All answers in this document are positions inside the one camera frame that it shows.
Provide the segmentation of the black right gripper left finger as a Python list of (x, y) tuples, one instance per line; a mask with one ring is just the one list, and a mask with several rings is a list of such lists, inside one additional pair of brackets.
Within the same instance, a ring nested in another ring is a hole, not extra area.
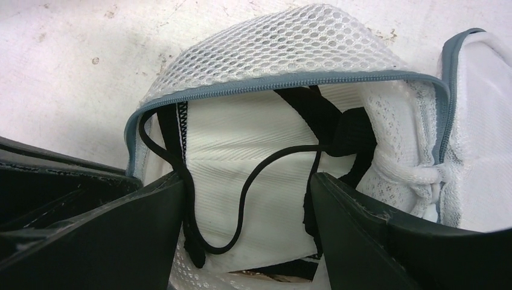
[(166, 289), (184, 215), (174, 174), (46, 228), (1, 234), (2, 289)]

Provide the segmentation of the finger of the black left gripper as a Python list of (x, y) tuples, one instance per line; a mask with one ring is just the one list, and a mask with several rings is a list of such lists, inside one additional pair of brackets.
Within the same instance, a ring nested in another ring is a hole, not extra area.
[(142, 187), (123, 169), (1, 138), (1, 231), (46, 228)]

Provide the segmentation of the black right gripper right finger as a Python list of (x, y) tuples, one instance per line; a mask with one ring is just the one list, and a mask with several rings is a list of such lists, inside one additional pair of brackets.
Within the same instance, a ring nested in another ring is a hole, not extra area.
[(400, 211), (327, 173), (311, 180), (332, 289), (510, 289), (511, 230), (479, 233)]

